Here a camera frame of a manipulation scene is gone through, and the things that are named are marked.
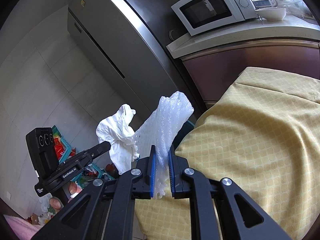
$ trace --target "countertop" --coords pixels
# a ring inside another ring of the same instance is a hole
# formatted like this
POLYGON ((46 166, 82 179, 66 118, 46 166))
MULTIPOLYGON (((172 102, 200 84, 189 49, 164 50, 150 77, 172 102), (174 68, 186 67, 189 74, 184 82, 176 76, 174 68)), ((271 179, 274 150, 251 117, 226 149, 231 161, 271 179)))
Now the countertop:
POLYGON ((282 21, 274 22, 255 19, 226 25, 195 36, 186 33, 170 43, 167 49, 173 58, 178 58, 219 45, 272 37, 305 38, 320 41, 320 27, 292 15, 287 15, 282 21))

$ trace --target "white bowl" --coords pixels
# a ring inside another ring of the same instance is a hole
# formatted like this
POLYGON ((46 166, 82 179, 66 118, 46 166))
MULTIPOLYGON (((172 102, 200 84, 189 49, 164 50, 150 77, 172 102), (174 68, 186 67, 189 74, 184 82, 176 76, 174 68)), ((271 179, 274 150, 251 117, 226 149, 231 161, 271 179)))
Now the white bowl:
POLYGON ((281 21, 287 14, 286 8, 262 8, 256 10, 256 13, 268 21, 281 21))

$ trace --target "yellow tablecloth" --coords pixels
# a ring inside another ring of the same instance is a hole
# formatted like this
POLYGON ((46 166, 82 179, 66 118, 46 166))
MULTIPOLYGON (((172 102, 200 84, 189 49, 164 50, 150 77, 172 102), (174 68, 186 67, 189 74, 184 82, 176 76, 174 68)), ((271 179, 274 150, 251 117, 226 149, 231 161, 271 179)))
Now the yellow tablecloth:
MULTIPOLYGON (((232 178, 292 239, 320 213, 320 81, 248 67, 197 121, 176 155, 208 178, 232 178)), ((188 200, 137 200, 149 240, 191 239, 188 200)))

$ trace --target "microwave knob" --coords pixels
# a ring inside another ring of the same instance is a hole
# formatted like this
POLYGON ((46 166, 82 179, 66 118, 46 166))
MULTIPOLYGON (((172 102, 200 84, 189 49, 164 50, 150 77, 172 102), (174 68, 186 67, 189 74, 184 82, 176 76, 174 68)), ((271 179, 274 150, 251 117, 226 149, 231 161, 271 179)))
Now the microwave knob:
POLYGON ((249 2, 247 0, 240 0, 239 3, 240 3, 240 5, 242 7, 248 7, 249 6, 249 2))

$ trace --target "white microwave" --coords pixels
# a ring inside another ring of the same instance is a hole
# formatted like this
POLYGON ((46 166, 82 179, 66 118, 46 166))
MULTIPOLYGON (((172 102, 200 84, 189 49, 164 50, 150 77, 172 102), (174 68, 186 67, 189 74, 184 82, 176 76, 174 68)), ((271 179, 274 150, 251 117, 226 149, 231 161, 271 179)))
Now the white microwave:
POLYGON ((180 0, 171 8, 190 35, 258 17, 252 0, 180 0))

